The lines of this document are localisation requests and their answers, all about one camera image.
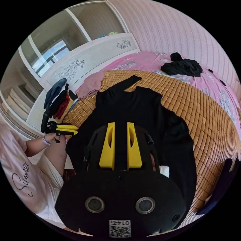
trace black t-shirt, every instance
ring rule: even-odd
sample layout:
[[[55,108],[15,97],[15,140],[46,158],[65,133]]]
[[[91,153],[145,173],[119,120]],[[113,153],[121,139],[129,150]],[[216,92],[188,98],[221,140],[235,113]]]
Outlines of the black t-shirt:
[[[66,152],[78,173],[84,159],[84,147],[96,129],[110,122],[119,126],[133,122],[141,126],[154,141],[159,165],[169,166],[169,178],[179,187],[185,200],[187,210],[180,225],[191,207],[196,191],[193,140],[186,122],[161,105],[161,94],[139,86],[133,92],[124,91],[140,79],[133,75],[104,92],[98,92],[96,108],[80,126],[79,133],[70,138]],[[123,136],[118,133],[117,127],[115,131],[116,136]],[[125,139],[122,139],[122,145],[125,145]]]

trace pink towel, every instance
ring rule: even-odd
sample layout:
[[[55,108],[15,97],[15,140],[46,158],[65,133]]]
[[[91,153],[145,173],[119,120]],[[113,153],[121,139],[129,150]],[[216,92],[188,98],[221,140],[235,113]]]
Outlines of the pink towel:
[[[87,77],[84,83],[76,90],[78,99],[86,98],[98,92],[104,75],[105,73],[103,71],[99,71]]]

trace qr code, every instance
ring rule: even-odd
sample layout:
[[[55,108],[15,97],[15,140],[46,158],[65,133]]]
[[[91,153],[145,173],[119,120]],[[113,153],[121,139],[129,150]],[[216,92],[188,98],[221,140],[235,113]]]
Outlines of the qr code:
[[[130,226],[110,226],[111,238],[129,238],[131,237]]]

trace serial number label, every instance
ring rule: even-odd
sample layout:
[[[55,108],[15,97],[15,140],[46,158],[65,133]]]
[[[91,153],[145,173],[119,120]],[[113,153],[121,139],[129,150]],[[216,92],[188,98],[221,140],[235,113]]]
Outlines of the serial number label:
[[[115,238],[131,237],[130,220],[109,220],[109,236]]]

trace pink bedsheet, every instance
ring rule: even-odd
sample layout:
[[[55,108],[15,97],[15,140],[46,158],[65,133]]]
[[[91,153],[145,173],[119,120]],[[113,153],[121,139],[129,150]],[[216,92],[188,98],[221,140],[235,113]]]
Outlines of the pink bedsheet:
[[[160,68],[165,63],[170,62],[170,56],[165,53],[137,52],[135,54],[127,55],[112,62],[111,64],[106,66],[103,71],[142,70],[168,76],[163,71],[161,71]],[[192,77],[187,75],[174,75],[170,77],[179,79],[198,88],[199,90],[203,91],[211,98],[213,98],[217,103],[219,103],[234,122],[241,139],[241,125],[237,111],[237,107],[240,107],[234,92],[231,90],[230,87],[228,87],[228,85],[223,79],[221,80],[226,84],[226,86],[221,83],[221,81],[219,80],[220,78],[218,78],[215,73],[211,73],[202,65],[201,67],[203,69],[201,77]]]

